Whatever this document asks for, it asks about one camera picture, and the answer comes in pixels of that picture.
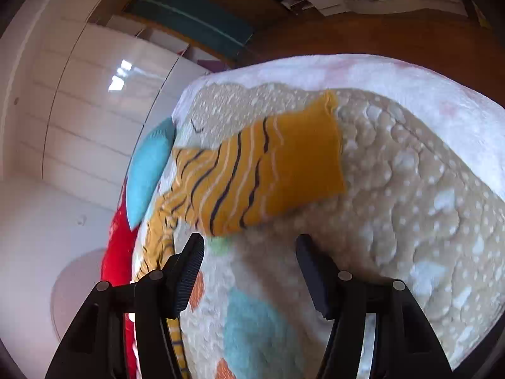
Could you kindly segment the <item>turquoise knit cushion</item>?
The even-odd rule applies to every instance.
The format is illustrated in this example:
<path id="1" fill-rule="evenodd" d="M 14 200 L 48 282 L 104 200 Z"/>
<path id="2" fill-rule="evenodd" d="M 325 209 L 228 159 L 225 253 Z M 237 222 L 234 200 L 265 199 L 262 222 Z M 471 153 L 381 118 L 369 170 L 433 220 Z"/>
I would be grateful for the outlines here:
<path id="1" fill-rule="evenodd" d="M 169 160 L 175 135 L 174 122 L 168 117 L 144 137 L 133 155 L 126 183 L 126 214 L 131 229 L 137 228 L 144 218 Z"/>

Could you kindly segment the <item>white fleece blanket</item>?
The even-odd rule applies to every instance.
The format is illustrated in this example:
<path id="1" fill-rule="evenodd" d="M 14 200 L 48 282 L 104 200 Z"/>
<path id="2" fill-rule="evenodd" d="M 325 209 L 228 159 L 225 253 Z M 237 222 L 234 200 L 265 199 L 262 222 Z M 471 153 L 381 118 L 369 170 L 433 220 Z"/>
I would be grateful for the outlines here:
<path id="1" fill-rule="evenodd" d="M 498 196 L 504 195 L 504 109 L 435 71 L 365 54 L 278 59 L 200 77 L 183 91 L 172 114 L 180 122 L 210 84 L 253 88 L 282 83 L 305 91 L 352 88 L 396 101 L 420 119 Z"/>

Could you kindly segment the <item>patterned quilted bedspread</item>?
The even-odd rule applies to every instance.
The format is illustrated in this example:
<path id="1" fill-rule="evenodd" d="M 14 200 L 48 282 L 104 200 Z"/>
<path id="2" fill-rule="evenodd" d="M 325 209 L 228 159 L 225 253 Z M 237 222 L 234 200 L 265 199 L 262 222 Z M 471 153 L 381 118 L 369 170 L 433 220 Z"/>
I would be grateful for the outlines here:
<path id="1" fill-rule="evenodd" d="M 208 236 L 170 332 L 192 378 L 313 378 L 331 324 L 294 253 L 310 234 L 341 269 L 405 282 L 458 370 L 504 313 L 504 196 L 397 102 L 335 91 L 346 192 Z"/>

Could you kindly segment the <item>yellow striped knit sweater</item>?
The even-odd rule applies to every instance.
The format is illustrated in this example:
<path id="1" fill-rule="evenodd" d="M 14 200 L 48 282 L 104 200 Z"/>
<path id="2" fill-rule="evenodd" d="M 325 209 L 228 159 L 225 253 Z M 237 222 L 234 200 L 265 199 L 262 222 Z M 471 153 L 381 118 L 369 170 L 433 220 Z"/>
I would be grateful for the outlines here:
<path id="1" fill-rule="evenodd" d="M 134 249 L 134 278 L 192 232 L 207 254 L 189 307 L 168 320 L 185 378 L 308 378 L 330 324 L 309 307 L 290 239 L 301 209 L 345 189 L 337 99 L 260 117 L 213 148 L 177 146 Z"/>

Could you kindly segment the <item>long red pillow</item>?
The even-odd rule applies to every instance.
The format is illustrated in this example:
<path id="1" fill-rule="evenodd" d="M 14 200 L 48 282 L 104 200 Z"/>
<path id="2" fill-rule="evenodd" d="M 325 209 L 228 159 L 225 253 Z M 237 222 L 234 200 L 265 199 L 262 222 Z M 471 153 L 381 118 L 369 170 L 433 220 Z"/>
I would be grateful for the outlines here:
<path id="1" fill-rule="evenodd" d="M 131 229 L 128 223 L 126 202 L 123 200 L 112 218 L 109 241 L 101 265 L 101 279 L 113 286 L 129 284 L 132 278 L 132 256 L 139 228 Z M 137 359 L 134 355 L 134 323 L 123 315 L 128 378 L 137 377 Z"/>

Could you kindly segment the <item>white glossy wardrobe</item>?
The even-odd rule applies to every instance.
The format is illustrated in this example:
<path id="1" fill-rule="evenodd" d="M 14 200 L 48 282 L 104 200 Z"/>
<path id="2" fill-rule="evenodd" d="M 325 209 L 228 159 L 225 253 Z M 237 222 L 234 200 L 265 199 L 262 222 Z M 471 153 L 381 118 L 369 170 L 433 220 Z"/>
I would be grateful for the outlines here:
<path id="1" fill-rule="evenodd" d="M 15 169 L 106 209 L 140 139 L 205 70 L 88 22 L 99 0 L 43 0 L 1 101 L 1 175 Z"/>

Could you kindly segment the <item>pink round headboard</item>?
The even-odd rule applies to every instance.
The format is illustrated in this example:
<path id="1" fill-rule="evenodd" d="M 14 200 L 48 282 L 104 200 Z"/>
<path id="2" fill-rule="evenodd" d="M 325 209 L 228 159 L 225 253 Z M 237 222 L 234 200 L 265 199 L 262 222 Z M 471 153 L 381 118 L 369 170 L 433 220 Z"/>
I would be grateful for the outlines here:
<path id="1" fill-rule="evenodd" d="M 51 290 L 50 316 L 61 340 L 91 289 L 100 281 L 105 249 L 89 251 L 72 260 L 58 275 Z"/>

